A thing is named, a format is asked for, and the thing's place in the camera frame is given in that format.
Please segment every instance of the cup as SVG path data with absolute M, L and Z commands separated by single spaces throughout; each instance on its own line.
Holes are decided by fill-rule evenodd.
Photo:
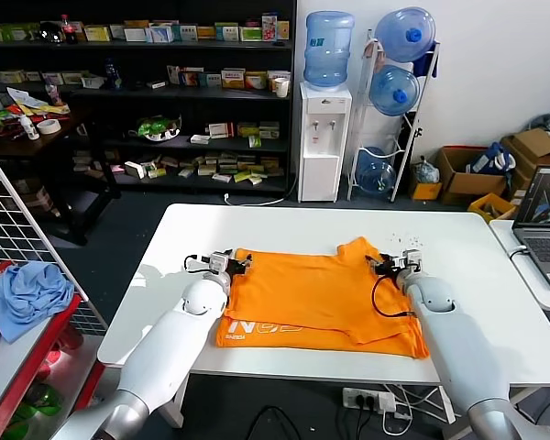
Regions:
M 275 93 L 279 98 L 284 98 L 290 91 L 290 80 L 285 78 L 275 78 Z

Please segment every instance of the floor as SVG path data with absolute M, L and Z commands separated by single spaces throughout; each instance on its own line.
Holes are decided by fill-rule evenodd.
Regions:
M 230 199 L 233 204 L 264 201 L 265 199 L 255 197 L 233 196 Z M 224 199 L 222 195 L 124 192 L 121 199 L 112 201 L 106 208 L 99 223 L 89 234 L 85 247 L 76 247 L 53 238 L 54 245 L 71 272 L 88 292 L 106 321 L 112 320 L 122 301 L 132 274 L 163 212 L 169 204 L 175 203 L 223 204 Z M 289 201 L 278 204 L 297 205 L 296 202 Z M 343 200 L 336 204 L 302 203 L 302 207 L 445 210 L 439 203 L 413 202 L 406 197 L 399 198 L 396 203 L 387 203 L 362 196 L 355 197 L 353 202 Z M 179 431 L 173 430 L 157 414 L 153 414 L 136 439 L 242 440 L 254 416 L 264 405 L 277 405 L 284 409 L 298 426 L 304 440 L 356 439 L 358 411 L 342 408 L 343 386 L 351 384 L 193 375 L 183 407 L 184 427 Z M 540 390 L 524 401 L 522 407 L 531 416 L 537 416 L 549 402 L 550 389 Z M 360 438 L 389 438 L 381 431 L 380 423 L 378 416 L 373 417 L 363 429 Z M 545 412 L 541 423 L 550 424 L 550 408 Z M 402 424 L 401 421 L 388 423 L 398 431 Z M 434 419 L 415 413 L 412 428 L 402 438 L 439 439 L 439 426 L 440 423 Z M 269 412 L 261 419 L 252 438 L 271 440 L 295 437 L 289 429 L 282 430 L 280 418 Z

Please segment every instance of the red bottle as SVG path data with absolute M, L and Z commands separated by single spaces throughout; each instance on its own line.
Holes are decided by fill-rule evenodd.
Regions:
M 61 16 L 61 20 L 63 20 L 63 26 L 61 26 L 61 29 L 63 30 L 63 35 L 65 35 L 65 41 L 67 44 L 77 44 L 75 29 L 72 25 L 70 25 L 70 22 L 67 21 L 67 15 L 63 14 Z

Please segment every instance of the laptop screen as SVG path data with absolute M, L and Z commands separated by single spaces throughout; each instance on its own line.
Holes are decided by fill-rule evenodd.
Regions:
M 550 227 L 550 167 L 536 170 L 513 226 Z

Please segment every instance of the tape roll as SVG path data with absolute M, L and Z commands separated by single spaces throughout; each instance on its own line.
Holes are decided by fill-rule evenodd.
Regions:
M 37 124 L 38 132 L 41 135 L 51 135 L 61 130 L 61 124 L 57 119 L 47 119 Z

